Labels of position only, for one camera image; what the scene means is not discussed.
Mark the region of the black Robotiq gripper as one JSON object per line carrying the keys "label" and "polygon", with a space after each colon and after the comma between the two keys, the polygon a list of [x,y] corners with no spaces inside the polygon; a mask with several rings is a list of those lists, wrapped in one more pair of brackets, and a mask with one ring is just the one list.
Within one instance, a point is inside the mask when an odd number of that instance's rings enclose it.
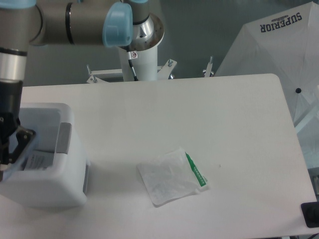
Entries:
{"label": "black Robotiq gripper", "polygon": [[[22,87],[21,80],[0,80],[0,158],[10,165],[23,165],[36,148],[36,132],[19,125]],[[9,138],[15,139],[10,150]]]}

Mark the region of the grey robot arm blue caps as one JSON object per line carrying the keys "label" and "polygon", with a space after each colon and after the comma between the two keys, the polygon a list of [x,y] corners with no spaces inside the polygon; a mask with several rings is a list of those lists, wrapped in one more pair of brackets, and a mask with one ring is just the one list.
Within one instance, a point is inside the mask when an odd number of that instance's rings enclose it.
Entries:
{"label": "grey robot arm blue caps", "polygon": [[126,81],[158,78],[164,28],[147,0],[0,3],[0,162],[18,163],[34,132],[20,125],[19,110],[30,45],[119,47]]}

